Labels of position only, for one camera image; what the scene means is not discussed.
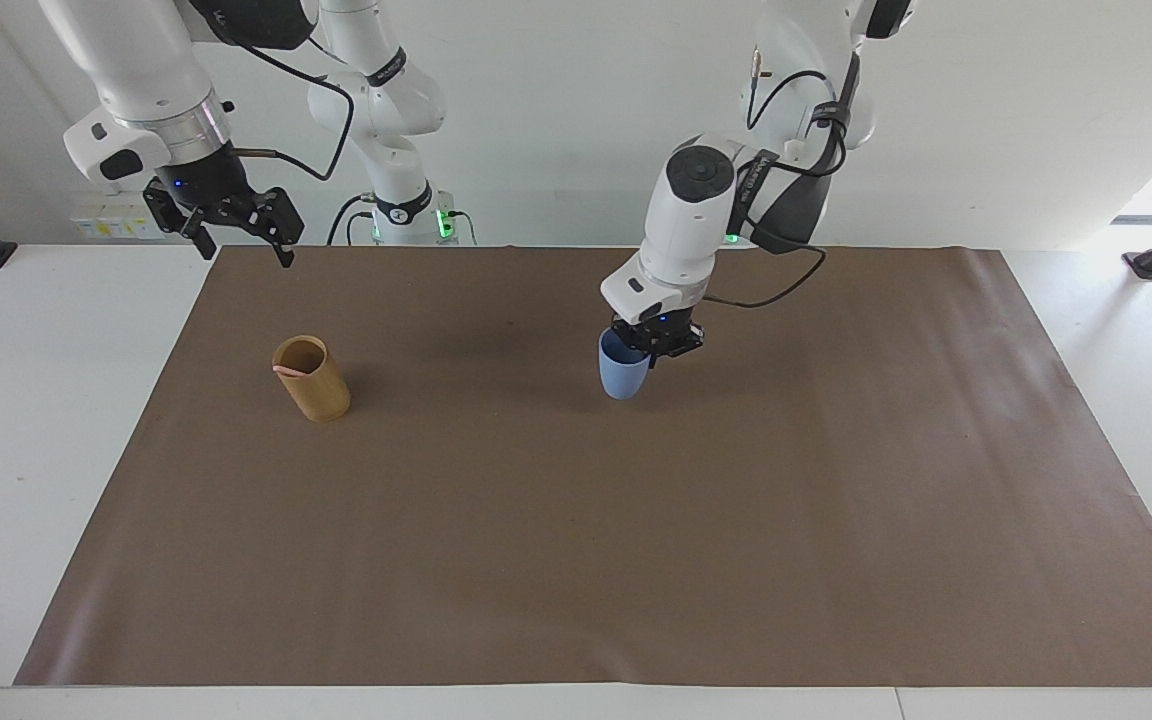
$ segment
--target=white wall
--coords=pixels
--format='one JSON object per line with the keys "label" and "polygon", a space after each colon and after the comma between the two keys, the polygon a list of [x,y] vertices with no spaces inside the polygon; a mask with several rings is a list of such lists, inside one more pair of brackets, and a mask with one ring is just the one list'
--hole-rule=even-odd
{"label": "white wall", "polygon": [[[669,149],[704,129],[738,135],[758,0],[389,5],[450,105],[444,130],[416,142],[490,242],[637,243]],[[36,3],[0,0],[0,23],[60,114],[94,105]],[[198,55],[238,105],[238,142],[325,165],[333,137],[308,119],[302,83],[228,47]],[[311,50],[291,60],[333,67]],[[1152,177],[1152,3],[924,0],[865,60],[881,123],[838,176],[824,242],[1069,247]],[[73,240],[65,196],[82,179],[36,111],[43,93],[12,91],[28,85],[14,74],[0,58],[0,234]],[[326,185],[278,162],[248,168],[255,185],[293,192],[306,242],[367,187],[353,162]]]}

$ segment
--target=plastic cup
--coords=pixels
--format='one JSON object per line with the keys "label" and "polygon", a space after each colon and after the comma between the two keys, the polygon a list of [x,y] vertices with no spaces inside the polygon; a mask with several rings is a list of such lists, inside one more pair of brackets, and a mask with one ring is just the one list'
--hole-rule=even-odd
{"label": "plastic cup", "polygon": [[607,328],[598,338],[598,373],[602,376],[602,388],[614,400],[634,397],[649,378],[652,357],[634,350]]}

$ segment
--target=table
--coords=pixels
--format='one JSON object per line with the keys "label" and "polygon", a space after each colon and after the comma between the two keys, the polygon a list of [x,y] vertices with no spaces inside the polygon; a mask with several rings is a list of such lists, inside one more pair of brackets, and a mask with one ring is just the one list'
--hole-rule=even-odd
{"label": "table", "polygon": [[[1152,511],[1152,285],[1115,255],[1007,260]],[[189,247],[23,247],[0,272],[0,688],[12,682],[207,264]],[[259,296],[253,297],[256,302]],[[1147,387],[1142,396],[1139,387]],[[1152,691],[0,689],[0,715],[1144,717]]]}

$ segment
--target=wooden cup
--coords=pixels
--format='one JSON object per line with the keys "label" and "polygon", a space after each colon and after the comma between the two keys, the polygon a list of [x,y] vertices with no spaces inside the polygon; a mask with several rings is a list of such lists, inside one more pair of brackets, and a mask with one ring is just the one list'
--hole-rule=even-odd
{"label": "wooden cup", "polygon": [[349,410],[349,388],[328,347],[319,338],[306,334],[287,338],[274,351],[274,365],[305,373],[301,378],[275,374],[310,420],[329,423]]}

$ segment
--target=black cable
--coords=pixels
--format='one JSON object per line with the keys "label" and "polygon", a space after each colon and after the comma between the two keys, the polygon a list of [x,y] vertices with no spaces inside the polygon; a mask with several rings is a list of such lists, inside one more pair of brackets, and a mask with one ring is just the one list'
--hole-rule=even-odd
{"label": "black cable", "polygon": [[785,290],[776,293],[776,295],[773,295],[772,297],[768,297],[767,300],[763,300],[763,301],[759,301],[759,302],[738,302],[736,300],[722,300],[722,297],[718,297],[718,296],[713,296],[713,295],[707,295],[707,296],[703,297],[703,300],[705,300],[707,302],[713,302],[713,304],[717,304],[717,305],[741,306],[741,309],[745,309],[745,310],[756,310],[756,309],[759,309],[759,306],[772,305],[773,302],[780,302],[781,300],[786,300],[786,297],[788,295],[790,295],[790,293],[796,291],[801,287],[803,287],[804,283],[808,282],[809,279],[812,279],[812,275],[814,273],[817,273],[817,271],[820,268],[820,265],[824,265],[824,262],[826,262],[826,258],[828,258],[828,252],[826,250],[824,250],[823,247],[809,245],[805,242],[796,242],[796,241],[788,240],[786,237],[778,236],[778,234],[775,234],[774,232],[767,232],[767,229],[763,229],[763,227],[760,227],[758,223],[756,223],[755,220],[750,220],[748,215],[745,217],[745,219],[749,221],[749,223],[751,223],[753,226],[755,232],[767,233],[770,236],[772,236],[772,237],[774,237],[776,240],[780,240],[781,242],[786,242],[786,243],[788,243],[788,245],[793,245],[794,250],[791,250],[790,252],[795,252],[797,250],[806,250],[809,252],[817,253],[817,262],[814,262],[814,264],[812,265],[812,268],[810,268],[808,272],[803,273],[803,276],[801,276],[799,279],[796,279],[796,281],[794,281],[794,285],[791,285],[790,287],[785,288]]}
{"label": "black cable", "polygon": [[356,202],[364,202],[369,199],[369,197],[370,194],[364,192],[362,195],[355,195],[349,200],[344,200],[344,205],[340,206],[340,210],[338,210],[338,217],[335,217],[335,219],[332,220],[332,229],[329,229],[328,232],[328,247],[332,247],[332,241],[335,237],[335,232],[338,230],[338,227],[340,227],[340,220],[344,218],[347,211],[349,209],[353,209],[353,205],[355,205]]}
{"label": "black cable", "polygon": [[758,127],[759,120],[763,120],[763,113],[765,113],[768,106],[771,106],[772,100],[775,100],[776,96],[780,94],[782,90],[788,88],[788,85],[790,85],[791,82],[796,79],[803,79],[805,77],[818,78],[820,82],[826,83],[826,88],[829,85],[829,78],[824,77],[824,73],[819,70],[797,71],[793,74],[790,77],[782,79],[780,82],[780,85],[776,85],[776,90],[773,90],[771,94],[767,96],[767,100],[763,101],[761,108],[758,109],[758,115],[755,115],[755,96],[758,94],[758,76],[755,76],[750,85],[749,109],[745,111],[745,129],[755,129],[756,127]]}
{"label": "black cable", "polygon": [[338,164],[340,161],[340,154],[344,152],[344,143],[349,141],[349,127],[353,126],[353,97],[348,94],[348,92],[346,92],[342,88],[332,85],[332,83],[325,81],[324,78],[317,78],[314,76],[311,76],[311,74],[306,74],[296,68],[293,68],[291,65],[283,63],[283,61],[270,58],[270,55],[262,53],[259,50],[256,50],[251,45],[243,45],[243,44],[237,44],[237,45],[242,47],[242,50],[248,51],[248,53],[256,55],[256,58],[266,61],[266,63],[273,65],[275,68],[283,70],[283,73],[291,74],[291,76],[302,78],[308,83],[312,83],[312,85],[317,85],[319,88],[327,88],[329,91],[335,92],[335,94],[343,97],[344,101],[349,104],[349,111],[347,111],[346,113],[344,127],[340,128],[340,141],[338,142],[338,149],[335,149],[335,152],[332,156],[332,164],[328,165],[328,169],[326,169],[325,173],[317,172],[314,168],[308,167],[308,165],[305,165],[303,161],[293,158],[293,156],[285,154],[285,152],[279,152],[278,150],[273,150],[270,147],[238,147],[234,150],[234,152],[236,152],[238,158],[271,158],[275,160],[283,160],[285,162],[290,162],[293,165],[296,165],[297,168],[305,170],[305,173],[310,174],[310,176],[319,179],[320,181],[324,182],[328,181],[328,179],[332,179],[332,173],[335,172],[335,168],[338,167]]}
{"label": "black cable", "polygon": [[369,220],[376,220],[370,210],[364,210],[362,213],[355,213],[349,215],[349,219],[344,223],[344,242],[348,247],[353,247],[353,222],[358,218],[366,218]]}
{"label": "black cable", "polygon": [[473,230],[473,218],[470,217],[464,210],[453,210],[447,214],[448,218],[464,218],[470,223],[470,240],[473,241],[473,247],[479,245],[479,233]]}
{"label": "black cable", "polygon": [[[790,173],[797,173],[801,176],[810,179],[824,179],[832,176],[832,174],[835,174],[838,173],[838,170],[841,170],[842,167],[844,167],[844,165],[847,164],[846,141],[847,141],[846,129],[835,120],[835,122],[832,122],[829,124],[829,142],[826,143],[826,147],[824,147],[824,151],[820,154],[820,159],[817,160],[817,164],[813,165],[813,167],[799,168],[796,167],[796,165],[787,165],[785,162],[773,162],[772,167],[781,170],[788,170]],[[828,169],[818,170],[817,168],[819,168],[820,165],[824,164],[824,160],[826,160],[826,156],[831,154],[831,152],[832,154],[838,157],[835,164],[833,164],[832,167],[829,167]]]}
{"label": "black cable", "polygon": [[338,61],[338,63],[349,65],[344,60],[340,59],[338,54],[333,53],[333,51],[326,50],[326,47],[324,47],[320,41],[314,40],[314,37],[312,35],[308,37],[308,40],[310,41],[310,45],[316,46],[319,50],[319,53],[323,53],[324,55],[332,58],[333,60]]}

